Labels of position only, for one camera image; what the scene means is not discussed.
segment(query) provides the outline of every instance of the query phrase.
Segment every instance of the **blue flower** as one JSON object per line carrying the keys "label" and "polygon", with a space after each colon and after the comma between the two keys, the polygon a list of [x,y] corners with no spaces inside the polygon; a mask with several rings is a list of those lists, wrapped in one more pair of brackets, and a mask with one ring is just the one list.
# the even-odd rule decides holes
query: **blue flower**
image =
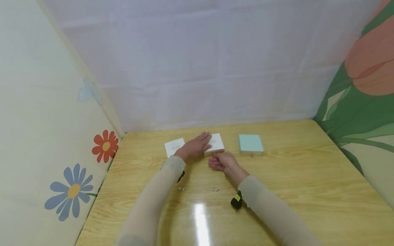
{"label": "blue flower", "polygon": [[60,204],[56,210],[56,214],[61,212],[59,216],[60,221],[65,221],[69,217],[71,204],[72,214],[75,218],[77,218],[80,211],[79,199],[81,199],[84,203],[88,203],[90,200],[90,196],[81,191],[93,190],[93,185],[87,185],[90,181],[92,181],[93,175],[90,175],[85,179],[86,168],[83,168],[81,173],[79,173],[79,170],[79,164],[74,166],[74,175],[71,172],[71,168],[67,167],[64,169],[64,178],[66,178],[70,187],[60,182],[53,182],[49,187],[52,191],[61,192],[61,194],[49,198],[45,202],[44,207],[46,209],[54,209]]}

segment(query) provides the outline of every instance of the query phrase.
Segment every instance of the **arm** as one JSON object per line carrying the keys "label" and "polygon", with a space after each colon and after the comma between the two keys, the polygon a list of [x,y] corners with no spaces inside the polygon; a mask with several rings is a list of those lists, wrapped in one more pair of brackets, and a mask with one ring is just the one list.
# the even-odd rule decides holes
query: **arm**
{"label": "arm", "polygon": [[186,160],[209,149],[209,132],[203,132],[170,156],[151,179],[131,209],[114,246],[156,245],[160,215],[171,188],[185,168]]}
{"label": "arm", "polygon": [[240,167],[231,153],[216,154],[209,166],[223,171],[238,186],[247,206],[285,246],[321,245],[303,220],[258,179]]}
{"label": "arm", "polygon": [[247,206],[264,221],[283,245],[321,245],[295,211],[254,176],[247,176],[238,190]]}

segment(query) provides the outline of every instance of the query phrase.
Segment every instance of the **butterfly decal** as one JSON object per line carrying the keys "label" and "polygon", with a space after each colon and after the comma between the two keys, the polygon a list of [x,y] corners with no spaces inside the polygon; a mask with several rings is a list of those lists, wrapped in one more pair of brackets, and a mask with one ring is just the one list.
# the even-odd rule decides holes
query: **butterfly decal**
{"label": "butterfly decal", "polygon": [[78,102],[85,102],[92,97],[102,106],[102,98],[97,85],[90,83],[88,78],[84,78],[84,87],[79,89],[76,99]]}

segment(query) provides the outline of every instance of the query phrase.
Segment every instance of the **beige sleeve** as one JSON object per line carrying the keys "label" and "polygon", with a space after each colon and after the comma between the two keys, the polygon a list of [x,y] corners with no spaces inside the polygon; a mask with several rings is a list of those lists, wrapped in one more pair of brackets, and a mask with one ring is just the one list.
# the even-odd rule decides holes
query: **beige sleeve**
{"label": "beige sleeve", "polygon": [[322,245],[295,211],[254,176],[246,177],[238,190],[247,206],[270,228],[282,245]]}
{"label": "beige sleeve", "polygon": [[185,169],[185,162],[170,156],[146,185],[131,209],[115,246],[154,246],[160,215],[171,188]]}

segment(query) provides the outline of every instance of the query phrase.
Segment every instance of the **hand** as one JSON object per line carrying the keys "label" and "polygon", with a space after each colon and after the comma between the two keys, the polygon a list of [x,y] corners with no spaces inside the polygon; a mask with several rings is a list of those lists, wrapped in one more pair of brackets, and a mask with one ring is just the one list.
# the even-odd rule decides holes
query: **hand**
{"label": "hand", "polygon": [[175,156],[179,156],[184,162],[191,156],[198,156],[202,154],[205,150],[211,148],[212,146],[208,144],[211,140],[212,135],[209,132],[203,132],[196,138],[185,143],[180,149],[175,152]]}
{"label": "hand", "polygon": [[208,165],[214,169],[227,173],[230,168],[238,165],[234,155],[230,152],[215,153],[212,158],[208,160]]}
{"label": "hand", "polygon": [[236,186],[239,186],[250,175],[245,169],[239,166],[234,155],[230,152],[214,154],[214,157],[208,160],[208,165],[214,170],[224,172]]}

